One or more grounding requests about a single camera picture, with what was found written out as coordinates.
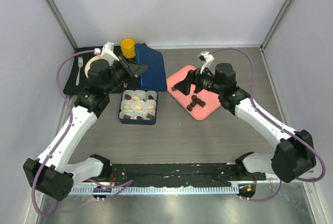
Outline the dark blue box lid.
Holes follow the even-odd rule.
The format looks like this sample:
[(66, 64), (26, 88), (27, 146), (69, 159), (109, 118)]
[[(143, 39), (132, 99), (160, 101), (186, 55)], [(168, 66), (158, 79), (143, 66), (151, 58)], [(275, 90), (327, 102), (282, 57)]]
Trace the dark blue box lid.
[(155, 91), (167, 91), (167, 78), (162, 53), (143, 44), (136, 44), (135, 52), (137, 62), (148, 67), (139, 78), (141, 87)]

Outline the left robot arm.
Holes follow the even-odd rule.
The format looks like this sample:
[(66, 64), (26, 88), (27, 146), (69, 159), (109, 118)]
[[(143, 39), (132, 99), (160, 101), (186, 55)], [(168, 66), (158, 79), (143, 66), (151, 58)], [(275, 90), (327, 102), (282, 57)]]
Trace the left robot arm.
[(126, 58), (112, 61), (100, 58), (91, 64), (86, 86), (70, 108), (69, 119), (63, 128), (38, 158), (27, 159), (23, 165), (32, 190), (62, 201), (77, 183), (92, 177), (100, 182), (110, 178), (110, 161), (102, 156), (92, 155), (77, 164), (69, 164), (69, 158), (110, 102), (110, 93), (147, 70), (147, 65)]

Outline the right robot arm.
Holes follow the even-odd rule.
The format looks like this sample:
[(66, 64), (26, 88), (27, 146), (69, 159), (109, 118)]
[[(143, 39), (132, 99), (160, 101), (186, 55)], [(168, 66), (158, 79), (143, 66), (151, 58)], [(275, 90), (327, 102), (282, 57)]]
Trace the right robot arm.
[(247, 122), (273, 147), (273, 154), (249, 152), (239, 157), (235, 166), (239, 179), (246, 180), (253, 173), (269, 173), (283, 182), (291, 182), (316, 165), (311, 134), (296, 131), (269, 116), (249, 93), (237, 86), (231, 64), (219, 63), (214, 73), (208, 68), (203, 72), (189, 70), (184, 79), (172, 84), (171, 90), (188, 96), (192, 86), (196, 94), (202, 90), (217, 94), (224, 109)]

